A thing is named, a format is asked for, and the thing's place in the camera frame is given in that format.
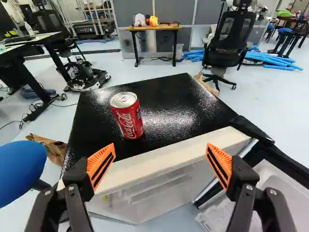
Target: coca-cola logo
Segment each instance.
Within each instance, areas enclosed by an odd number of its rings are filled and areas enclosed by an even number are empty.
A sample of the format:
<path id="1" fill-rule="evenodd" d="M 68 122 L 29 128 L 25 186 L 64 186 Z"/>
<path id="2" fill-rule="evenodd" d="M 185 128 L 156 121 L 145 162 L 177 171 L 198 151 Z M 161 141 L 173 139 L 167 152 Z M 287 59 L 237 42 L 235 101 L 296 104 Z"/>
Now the coca-cola logo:
<path id="1" fill-rule="evenodd" d="M 122 133 L 125 134 L 130 139 L 135 139 L 137 137 L 135 133 L 134 124 L 132 121 L 132 116 L 130 113 L 118 113 L 118 120 L 121 125 L 124 126 L 124 129 L 122 130 Z"/>

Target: floor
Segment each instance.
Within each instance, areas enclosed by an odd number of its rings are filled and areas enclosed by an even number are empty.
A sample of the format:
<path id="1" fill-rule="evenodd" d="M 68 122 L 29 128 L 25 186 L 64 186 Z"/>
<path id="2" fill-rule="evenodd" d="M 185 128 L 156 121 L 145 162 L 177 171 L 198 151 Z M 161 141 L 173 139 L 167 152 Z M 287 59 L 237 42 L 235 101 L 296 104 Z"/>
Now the floor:
<path id="1" fill-rule="evenodd" d="M 82 44 L 83 50 L 93 49 L 95 45 Z M 117 42 L 97 45 L 103 49 L 119 48 Z M 261 43 L 260 50 L 265 52 L 275 46 L 272 39 L 268 44 Z M 237 82 L 236 90 L 230 86 L 220 85 L 220 99 L 234 109 L 238 114 L 247 117 L 251 122 L 268 133 L 276 145 L 287 155 L 301 164 L 309 167 L 309 158 L 305 152 L 309 131 L 306 123 L 309 114 L 307 102 L 309 100 L 309 70 L 307 54 L 309 42 L 306 39 L 301 49 L 295 48 L 290 55 L 297 60 L 296 65 L 304 71 L 282 71 L 266 69 L 260 66 L 245 66 L 237 72 L 231 68 L 225 75 L 230 81 Z M 122 59 L 119 53 L 104 53 L 86 55 L 95 68 L 107 70 L 112 76 L 105 87 L 120 85 L 129 82 L 146 80 L 177 73 L 195 75 L 201 71 L 201 62 L 184 61 L 177 63 L 176 68 L 170 62 L 156 60 L 142 63 L 134 67 L 133 59 Z M 58 93 L 65 86 L 63 78 L 55 71 L 55 65 L 50 58 L 26 61 L 27 68 L 42 83 L 45 88 L 54 88 Z M 64 102 L 57 101 L 58 105 L 74 104 L 78 101 L 78 93 L 68 93 Z M 0 96 L 6 97 L 0 103 L 0 127 L 12 120 L 20 120 L 23 113 L 29 112 L 28 106 L 33 100 L 23 99 L 19 93 L 7 96 L 0 91 Z M 25 123 L 22 130 L 18 123 L 13 123 L 0 130 L 0 145 L 10 141 L 24 140 L 29 133 L 34 133 L 50 139 L 67 142 L 76 105 L 69 107 L 50 106 L 34 122 Z M 58 180 L 60 167 L 50 161 L 46 162 L 42 179 L 50 184 Z M 24 229 L 31 207 L 37 195 L 36 191 L 29 191 L 21 198 L 0 210 L 3 229 L 11 232 L 20 232 Z M 190 205 L 182 206 L 167 214 L 150 220 L 142 225 L 133 226 L 113 220 L 93 218 L 95 231 L 128 231 L 128 232 L 165 232 L 178 230 L 180 232 L 203 231 L 194 218 L 198 211 Z"/>

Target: brown paper bag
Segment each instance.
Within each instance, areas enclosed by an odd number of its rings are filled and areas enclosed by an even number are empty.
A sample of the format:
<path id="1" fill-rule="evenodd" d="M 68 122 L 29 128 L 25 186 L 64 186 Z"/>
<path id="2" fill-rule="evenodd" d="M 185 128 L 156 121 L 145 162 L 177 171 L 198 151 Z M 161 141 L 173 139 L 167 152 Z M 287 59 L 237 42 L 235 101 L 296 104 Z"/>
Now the brown paper bag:
<path id="1" fill-rule="evenodd" d="M 210 85 L 208 85 L 206 82 L 203 82 L 202 79 L 202 74 L 199 73 L 195 76 L 193 76 L 194 79 L 196 79 L 202 86 L 204 86 L 206 89 L 208 89 L 211 93 L 213 93 L 214 95 L 216 95 L 217 97 L 219 96 L 219 90 L 217 89 L 213 89 Z"/>
<path id="2" fill-rule="evenodd" d="M 62 166 L 64 155 L 67 150 L 67 144 L 60 141 L 54 141 L 51 139 L 46 139 L 40 137 L 36 134 L 30 134 L 26 136 L 26 139 L 31 141 L 36 141 L 46 148 L 47 156 L 51 162 L 57 164 L 58 166 Z"/>

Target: desk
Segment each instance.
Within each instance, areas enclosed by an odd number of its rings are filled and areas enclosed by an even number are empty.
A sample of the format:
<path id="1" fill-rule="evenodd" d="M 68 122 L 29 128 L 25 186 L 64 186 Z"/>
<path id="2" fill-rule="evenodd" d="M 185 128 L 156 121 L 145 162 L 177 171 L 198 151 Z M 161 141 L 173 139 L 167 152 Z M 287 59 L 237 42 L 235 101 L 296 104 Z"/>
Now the desk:
<path id="1" fill-rule="evenodd" d="M 170 30 L 174 33 L 174 51 L 173 51 L 173 66 L 176 66 L 176 44 L 177 44 L 177 32 L 182 27 L 178 26 L 178 24 L 160 24 L 157 27 L 151 27 L 151 26 L 144 26 L 144 27 L 127 27 L 126 30 L 130 31 L 132 33 L 132 40 L 133 40 L 133 46 L 134 46 L 134 53 L 135 53 L 135 67 L 138 67 L 141 57 L 139 57 L 136 47 L 136 38 L 135 35 L 138 31 L 144 31 L 144 30 Z"/>
<path id="2" fill-rule="evenodd" d="M 109 101 L 121 91 L 140 100 L 145 133 L 138 140 L 124 139 L 112 116 Z M 190 202 L 212 180 L 206 142 L 231 155 L 245 147 L 250 137 L 229 127 L 235 116 L 187 73 L 81 93 L 62 173 L 114 143 L 115 162 L 87 209 L 139 224 Z"/>
<path id="3" fill-rule="evenodd" d="M 65 70 L 63 63 L 61 62 L 57 52 L 54 50 L 52 43 L 59 41 L 59 36 L 61 35 L 61 31 L 59 32 L 51 32 L 45 34 L 38 34 L 35 36 L 34 39 L 28 41 L 19 41 L 14 43 L 6 43 L 5 46 L 12 46 L 18 44 L 26 44 L 26 45 L 44 45 L 47 49 L 48 53 L 50 54 L 51 58 L 53 59 L 57 69 L 63 76 L 66 82 L 71 80 L 70 75 Z"/>
<path id="4" fill-rule="evenodd" d="M 49 94 L 36 81 L 36 79 L 29 72 L 29 70 L 25 67 L 25 61 L 21 55 L 24 49 L 26 49 L 26 46 L 24 44 L 16 44 L 7 47 L 4 51 L 0 52 L 0 65 L 13 65 L 16 68 L 16 72 L 20 75 L 20 77 L 25 79 L 26 83 L 43 101 L 42 106 L 40 106 L 37 110 L 24 118 L 24 121 L 27 122 L 35 120 L 58 97 L 58 95 L 51 98 Z"/>
<path id="5" fill-rule="evenodd" d="M 287 27 L 287 28 L 289 28 L 289 24 L 295 23 L 295 26 L 293 27 L 293 29 L 297 28 L 298 25 L 303 25 L 307 22 L 307 20 L 299 20 L 299 19 L 294 18 L 294 17 L 278 16 L 277 19 L 279 19 L 279 22 L 280 22 L 280 20 L 285 21 L 283 27 Z"/>

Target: red soda can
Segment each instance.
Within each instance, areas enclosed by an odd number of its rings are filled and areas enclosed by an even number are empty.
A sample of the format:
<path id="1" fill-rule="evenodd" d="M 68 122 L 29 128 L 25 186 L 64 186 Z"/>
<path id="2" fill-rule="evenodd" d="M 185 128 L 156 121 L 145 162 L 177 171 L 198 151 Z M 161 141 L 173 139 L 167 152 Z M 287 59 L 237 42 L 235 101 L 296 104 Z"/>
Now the red soda can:
<path id="1" fill-rule="evenodd" d="M 144 133 L 144 127 L 140 115 L 140 102 L 136 94 L 117 93 L 111 98 L 110 104 L 123 137 L 126 139 L 140 138 Z"/>

